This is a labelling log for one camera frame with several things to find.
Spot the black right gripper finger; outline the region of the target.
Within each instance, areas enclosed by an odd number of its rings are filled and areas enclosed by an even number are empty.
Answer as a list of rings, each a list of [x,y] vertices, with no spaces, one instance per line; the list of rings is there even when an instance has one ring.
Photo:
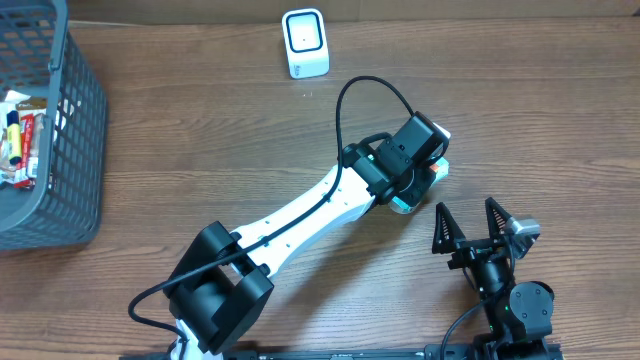
[[[511,233],[508,221],[512,216],[493,197],[485,200],[485,211],[490,238]]]
[[[432,242],[433,254],[455,252],[466,237],[451,215],[448,207],[440,202],[436,205],[436,224]]]

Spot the teal white tissue pack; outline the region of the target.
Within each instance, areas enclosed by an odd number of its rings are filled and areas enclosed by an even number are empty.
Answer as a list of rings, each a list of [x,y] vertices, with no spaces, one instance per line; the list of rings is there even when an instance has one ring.
[[[428,168],[416,169],[409,186],[391,200],[389,207],[398,214],[412,213],[421,204],[429,189],[447,177],[448,173],[449,162],[445,158],[439,159]]]

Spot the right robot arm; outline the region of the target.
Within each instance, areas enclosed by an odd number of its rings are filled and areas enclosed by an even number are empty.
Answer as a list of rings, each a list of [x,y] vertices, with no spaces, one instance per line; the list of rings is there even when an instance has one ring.
[[[544,282],[517,283],[515,277],[516,262],[535,244],[540,224],[511,215],[491,197],[485,211],[488,236],[469,240],[448,207],[436,205],[432,252],[451,256],[448,267],[463,271],[479,303],[453,322],[434,354],[439,359],[560,359],[560,347],[545,341],[552,333],[554,291]],[[450,345],[456,328],[479,310],[489,331],[470,344]]]

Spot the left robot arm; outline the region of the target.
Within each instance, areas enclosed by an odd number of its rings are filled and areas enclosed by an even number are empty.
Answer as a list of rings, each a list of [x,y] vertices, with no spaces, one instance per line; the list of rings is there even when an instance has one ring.
[[[180,330],[172,359],[211,359],[256,322],[275,275],[332,230],[378,205],[412,212],[446,177],[450,133],[420,112],[393,135],[347,145],[341,163],[271,215],[233,231],[201,230],[171,273],[164,294]]]

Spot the white barcode scanner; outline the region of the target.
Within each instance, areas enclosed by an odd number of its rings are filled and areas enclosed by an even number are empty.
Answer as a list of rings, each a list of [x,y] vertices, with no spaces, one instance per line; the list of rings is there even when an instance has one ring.
[[[330,58],[323,14],[316,8],[290,10],[282,16],[281,25],[290,77],[326,75]]]

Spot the red white snack bar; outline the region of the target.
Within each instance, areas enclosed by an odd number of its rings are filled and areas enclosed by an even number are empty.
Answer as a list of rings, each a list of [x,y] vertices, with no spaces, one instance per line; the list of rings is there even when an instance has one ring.
[[[30,178],[27,175],[28,161],[30,158],[31,143],[34,132],[35,116],[27,114],[21,117],[21,140],[22,140],[22,159],[16,167],[15,172],[15,188],[27,187],[30,184]]]

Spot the grey plastic mesh basket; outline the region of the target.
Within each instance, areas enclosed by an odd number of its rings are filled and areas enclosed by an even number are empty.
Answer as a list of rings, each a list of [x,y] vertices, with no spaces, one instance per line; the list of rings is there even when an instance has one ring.
[[[31,190],[1,191],[1,248],[91,241],[99,230],[106,94],[69,29],[64,1],[1,4],[1,91],[47,101]]]

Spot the yellow glue stick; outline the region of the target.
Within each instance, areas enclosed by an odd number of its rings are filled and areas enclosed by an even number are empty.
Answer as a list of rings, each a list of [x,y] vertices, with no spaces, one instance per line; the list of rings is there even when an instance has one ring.
[[[9,162],[17,165],[22,161],[22,142],[20,117],[16,110],[7,114],[7,140],[9,145]]]

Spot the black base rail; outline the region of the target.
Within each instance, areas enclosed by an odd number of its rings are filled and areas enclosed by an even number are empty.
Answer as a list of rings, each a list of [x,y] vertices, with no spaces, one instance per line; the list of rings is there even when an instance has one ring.
[[[549,359],[563,360],[559,345],[549,346]],[[470,345],[447,345],[444,359],[474,359]],[[229,351],[221,355],[204,355],[203,359],[224,360],[436,360],[440,359],[439,345],[426,345],[423,349],[385,349],[347,351],[302,351],[302,352],[256,352],[253,350]],[[125,355],[120,360],[168,360],[173,359],[166,353],[146,355]]]

